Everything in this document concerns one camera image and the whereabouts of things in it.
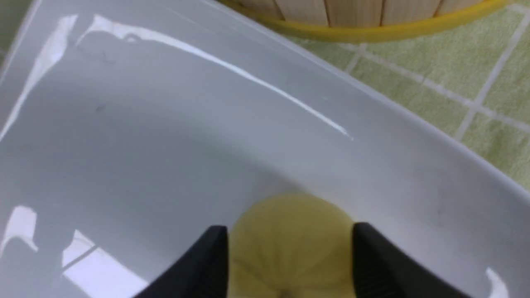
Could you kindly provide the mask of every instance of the wooden slat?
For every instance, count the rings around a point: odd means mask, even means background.
[[[328,15],[324,0],[276,0],[285,20],[327,26]]]
[[[383,26],[412,23],[431,18],[440,0],[386,0],[383,5]]]
[[[236,0],[248,9],[283,20],[275,0]]]
[[[383,0],[326,0],[330,27],[378,27]]]
[[[441,0],[436,15],[444,15],[479,4],[482,0]]]

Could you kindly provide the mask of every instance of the white glossy surface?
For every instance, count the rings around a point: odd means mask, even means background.
[[[6,60],[7,296],[130,296],[207,226],[292,190],[371,222],[475,297],[529,292],[526,191],[216,3],[41,0]]]

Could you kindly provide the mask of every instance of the yellow basket rim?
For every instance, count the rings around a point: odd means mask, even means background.
[[[280,33],[322,41],[352,43],[400,40],[445,31],[489,15],[511,2],[511,0],[484,0],[463,10],[419,22],[371,28],[350,28],[321,27],[278,20],[245,8],[233,0],[219,1]]]

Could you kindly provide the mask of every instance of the wooden basket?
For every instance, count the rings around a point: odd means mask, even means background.
[[[304,38],[379,42],[443,31],[510,0],[220,0],[265,25]]]

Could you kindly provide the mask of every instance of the tile grout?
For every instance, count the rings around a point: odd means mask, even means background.
[[[341,43],[339,44],[340,47],[346,49],[346,50],[350,50],[350,51],[354,51],[356,52],[356,55],[359,56],[359,58],[361,57],[364,57],[374,63],[377,63],[379,65],[382,65],[383,67],[393,71],[393,72],[396,72],[396,73],[399,73],[401,75],[403,75],[404,77],[407,77],[415,82],[418,82],[422,85],[424,85],[425,87],[441,94],[441,95],[444,95],[446,96],[447,98],[455,101],[455,102],[458,102],[468,108],[471,108],[472,106],[475,105],[475,102],[469,98],[466,98],[466,97],[463,97],[449,89],[446,89],[445,87],[443,87],[442,85],[432,81],[432,80],[429,80],[428,78],[425,78],[424,76],[420,75],[420,74],[417,74],[413,71],[410,71],[404,67],[401,67],[401,66],[398,66],[380,56],[377,56],[375,54],[372,54],[370,52],[368,52],[366,49],[363,49],[361,50],[360,47],[356,46],[356,45],[349,45],[349,44],[346,44],[346,43]],[[505,115],[502,115],[500,113],[497,113],[489,108],[486,108],[484,106],[478,106],[477,107],[477,111],[481,114],[484,114],[488,117],[490,117],[491,119],[493,120],[497,120],[497,121],[500,121],[504,124],[507,124],[507,125],[510,125],[510,126],[513,126],[517,129],[520,129],[522,130],[523,132],[525,133],[528,133],[530,134],[530,125],[522,122],[522,121],[518,121],[518,120],[515,120],[513,118],[510,118],[508,116],[505,116]]]
[[[360,50],[366,50],[367,47],[368,47],[367,43],[361,43],[361,45],[359,46],[359,49]],[[348,62],[348,64],[344,68],[344,72],[347,73],[347,74],[350,74],[351,71],[354,70],[354,68],[357,65],[357,63],[359,62],[359,59],[361,59],[361,54],[356,52],[354,54],[354,56],[351,58],[350,62]]]
[[[513,12],[521,13],[521,14],[526,14],[530,12],[530,7],[526,7],[523,4],[519,4],[519,3],[510,4],[506,7],[506,9],[511,10]]]
[[[375,62],[377,64],[380,64],[384,67],[386,67],[387,69],[390,69],[396,73],[399,73],[413,81],[416,81],[417,83],[420,83],[432,90],[434,90],[435,92],[437,93],[440,93],[442,95],[445,95],[446,97],[448,97],[449,99],[453,100],[453,101],[456,101],[456,102],[459,102],[467,107],[470,107],[472,104],[473,104],[473,101],[471,99],[468,99],[468,98],[465,98],[449,89],[446,89],[445,87],[443,87],[442,85],[440,84],[437,84],[436,82],[420,75],[420,74],[417,74],[413,71],[410,71],[404,67],[401,67],[399,65],[396,65],[388,60],[385,60],[384,58],[380,57],[380,56],[377,56],[377,55],[374,55],[370,52],[367,52],[367,51],[360,51],[361,55],[365,58],[367,58],[368,60],[372,61],[372,62]]]
[[[529,24],[530,24],[530,13],[526,13],[524,18],[519,23],[519,26],[517,27],[517,29],[514,31],[514,34],[512,34],[510,41],[508,42],[508,45],[506,46],[506,49],[504,49],[501,56],[499,57],[499,60],[497,61],[493,69],[491,70],[491,73],[488,76],[488,79],[486,80],[484,85],[482,86],[482,89],[480,90],[479,94],[476,96],[476,99],[474,100],[474,104],[470,107],[466,116],[462,120],[462,123],[460,123],[460,126],[454,135],[455,140],[461,141],[462,138],[464,137],[464,134],[466,133],[467,129],[470,127],[471,122],[473,121],[473,118],[475,117],[475,114],[477,113],[479,107],[482,107],[482,104],[484,103],[486,96],[490,92],[491,87],[493,86],[497,78],[499,77],[499,74],[501,73],[501,71],[504,69],[506,62],[510,58],[511,54],[514,52],[517,45],[519,44]]]

